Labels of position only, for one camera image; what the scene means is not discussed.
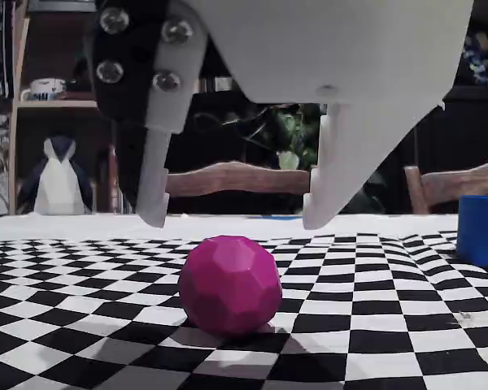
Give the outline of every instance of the low-poly ball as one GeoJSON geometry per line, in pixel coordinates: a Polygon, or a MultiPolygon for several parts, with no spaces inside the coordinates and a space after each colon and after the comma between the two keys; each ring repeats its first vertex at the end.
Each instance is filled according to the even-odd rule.
{"type": "Polygon", "coordinates": [[[210,238],[193,249],[179,278],[189,319],[205,332],[243,336],[277,312],[282,287],[275,258],[240,236],[210,238]]]}

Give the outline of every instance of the blue container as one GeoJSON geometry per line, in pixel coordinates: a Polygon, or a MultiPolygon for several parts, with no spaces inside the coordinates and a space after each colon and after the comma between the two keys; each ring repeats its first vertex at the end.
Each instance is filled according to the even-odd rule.
{"type": "Polygon", "coordinates": [[[473,265],[488,267],[488,196],[460,199],[457,254],[473,265]]]}

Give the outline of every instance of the wooden chair back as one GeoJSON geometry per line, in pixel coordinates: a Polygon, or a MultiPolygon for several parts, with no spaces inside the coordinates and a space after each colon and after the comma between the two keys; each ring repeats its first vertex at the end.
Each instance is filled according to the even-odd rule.
{"type": "Polygon", "coordinates": [[[430,214],[430,207],[463,195],[488,195],[488,163],[465,171],[422,175],[418,167],[405,167],[414,214],[430,214]]]}
{"type": "Polygon", "coordinates": [[[170,197],[198,197],[228,190],[303,195],[309,192],[310,180],[307,171],[219,162],[197,171],[168,174],[166,191],[170,197]]]}

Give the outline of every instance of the bookshelf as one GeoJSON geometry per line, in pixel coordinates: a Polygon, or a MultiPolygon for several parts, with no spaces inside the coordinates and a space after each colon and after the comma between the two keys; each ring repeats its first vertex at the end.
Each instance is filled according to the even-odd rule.
{"type": "MultiPolygon", "coordinates": [[[[24,0],[15,13],[15,97],[11,104],[9,161],[11,215],[18,211],[18,185],[43,157],[43,141],[47,137],[58,134],[76,141],[75,159],[97,184],[101,170],[98,156],[108,151],[112,134],[110,121],[101,116],[90,97],[45,102],[20,100],[21,91],[33,80],[72,78],[85,31],[94,17],[90,12],[29,12],[28,7],[24,0]]],[[[108,211],[108,189],[98,186],[97,195],[98,211],[108,211]]]]}

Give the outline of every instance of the bolt head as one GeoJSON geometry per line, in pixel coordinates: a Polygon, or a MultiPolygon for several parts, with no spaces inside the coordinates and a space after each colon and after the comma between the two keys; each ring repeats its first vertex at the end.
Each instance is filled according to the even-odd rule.
{"type": "Polygon", "coordinates": [[[103,61],[96,68],[96,75],[105,84],[115,84],[123,78],[124,70],[120,63],[103,61]]]}
{"type": "Polygon", "coordinates": [[[171,18],[164,22],[161,38],[166,43],[184,45],[194,35],[190,23],[181,18],[171,18]]]}
{"type": "Polygon", "coordinates": [[[126,30],[130,24],[130,17],[121,8],[109,7],[101,13],[99,24],[105,33],[115,35],[126,30]]]}
{"type": "Polygon", "coordinates": [[[154,88],[164,92],[176,92],[181,87],[181,78],[172,71],[158,71],[152,80],[154,88]]]}

